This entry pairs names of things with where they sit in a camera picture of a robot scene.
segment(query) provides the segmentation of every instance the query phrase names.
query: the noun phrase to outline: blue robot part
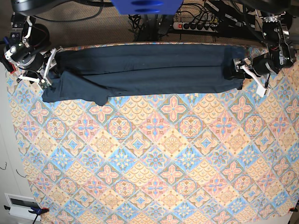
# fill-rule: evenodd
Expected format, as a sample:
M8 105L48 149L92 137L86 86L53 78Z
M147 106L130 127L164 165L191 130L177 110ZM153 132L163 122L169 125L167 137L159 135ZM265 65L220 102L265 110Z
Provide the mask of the blue robot part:
M111 0L120 14L174 15L183 0Z

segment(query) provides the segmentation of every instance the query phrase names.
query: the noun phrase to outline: beige carpet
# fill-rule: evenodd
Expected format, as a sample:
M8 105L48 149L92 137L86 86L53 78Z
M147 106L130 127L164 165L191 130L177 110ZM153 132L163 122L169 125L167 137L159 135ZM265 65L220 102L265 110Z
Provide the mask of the beige carpet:
M201 0L188 0L190 2L202 2ZM39 16L52 20L73 20L91 16L97 12L97 8L84 6L75 2L62 4ZM10 0L0 1L0 35L7 35L10 30L10 17L12 14ZM93 44L105 44L116 42L131 42L133 34L128 31L130 25L128 16L119 15L115 8L104 8L102 13L88 21L76 23L50 23L38 21L47 26L50 31L53 46L82 46ZM177 35L165 36L163 41L182 42L213 42L209 36ZM249 42L229 38L216 38L216 43L257 45L257 42Z

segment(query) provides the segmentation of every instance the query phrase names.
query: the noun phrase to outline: floor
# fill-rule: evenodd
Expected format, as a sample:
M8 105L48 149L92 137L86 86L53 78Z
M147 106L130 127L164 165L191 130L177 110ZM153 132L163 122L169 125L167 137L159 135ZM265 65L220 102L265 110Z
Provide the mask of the floor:
M203 2L202 0L185 0L185 2ZM0 36L8 35L11 30L10 17L12 9L10 0L2 0L0 3ZM39 16L52 20L72 20L91 16L97 12L97 8L84 6L76 2L68 2ZM130 24L127 15L119 15L115 8L104 8L98 17L76 23L51 23L37 20L44 24L50 31L52 46L83 46L106 43L131 42L134 35L129 31ZM198 35L165 36L163 41L182 42L214 42L212 37ZM229 38L217 38L216 43L242 44L259 46L258 42L244 41Z
M249 50L252 56L260 49ZM239 224L299 198L299 64L273 92L41 101L7 76L20 156L43 223Z

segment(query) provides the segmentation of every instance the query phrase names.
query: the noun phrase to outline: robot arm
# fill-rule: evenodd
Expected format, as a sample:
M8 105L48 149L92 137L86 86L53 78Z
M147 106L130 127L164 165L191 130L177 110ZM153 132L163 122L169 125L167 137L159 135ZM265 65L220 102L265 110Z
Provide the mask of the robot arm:
M11 0L13 9L16 12L25 15L34 15L40 12L50 10L56 5L71 0ZM113 4L94 2L90 0L74 0L81 4L95 4L97 6L110 7ZM252 61L248 59L235 59L233 63L233 75L227 79L234 78L253 78L258 83L258 94L263 97L270 93L269 78L270 73L278 73L282 68L290 68L296 61L294 47L289 41L289 33L286 26L282 23L284 11L290 6L291 0L239 0L243 3L243 11L247 12L247 8L251 11L261 10L261 14L257 14L263 20L263 36L255 33L255 30L247 21L247 14L243 13L244 21L248 29L259 39L264 42L269 52L254 58ZM165 21L156 26L165 25ZM49 45L49 32L47 28L41 24L35 24L35 18L14 14L12 17L13 31L9 39L6 39L5 60L11 64L26 70L25 75L21 75L20 79L27 79L32 82L38 82L41 89L45 89L51 85L51 80L47 77L50 69L55 65L56 49L45 54L40 52L45 50ZM264 76L266 83L263 86L259 78Z

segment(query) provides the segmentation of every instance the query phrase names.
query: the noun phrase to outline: metal bracket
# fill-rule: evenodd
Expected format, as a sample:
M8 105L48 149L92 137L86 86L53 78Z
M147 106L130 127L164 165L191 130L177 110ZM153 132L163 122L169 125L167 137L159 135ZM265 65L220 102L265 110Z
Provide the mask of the metal bracket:
M270 92L271 92L271 88L265 88L263 86L263 84L261 83L261 81L259 80L259 78L248 69L247 65L242 65L240 67L240 69L243 69L248 75L250 75L257 83L257 90L256 93L260 96L260 97L264 97L264 96L269 96Z
M41 88L41 90L44 90L48 86L52 85L52 80L48 77L48 73L49 73L49 70L52 69L57 64L56 61L55 61L56 53L57 53L57 49L53 48L51 50L51 55L48 58L45 70L40 70L39 71L39 73L42 76L42 79L23 76L23 74L21 74L18 78L37 83L38 86Z
M27 35L24 36L24 38L23 38L23 40L22 40L23 44L26 44L26 43L27 43L27 40L28 40L28 38L29 38L30 35L31 35L31 30L32 30L32 26L33 26L32 22L30 21L30 16L27 16L26 21L27 21L29 27L28 27L28 33L27 33Z

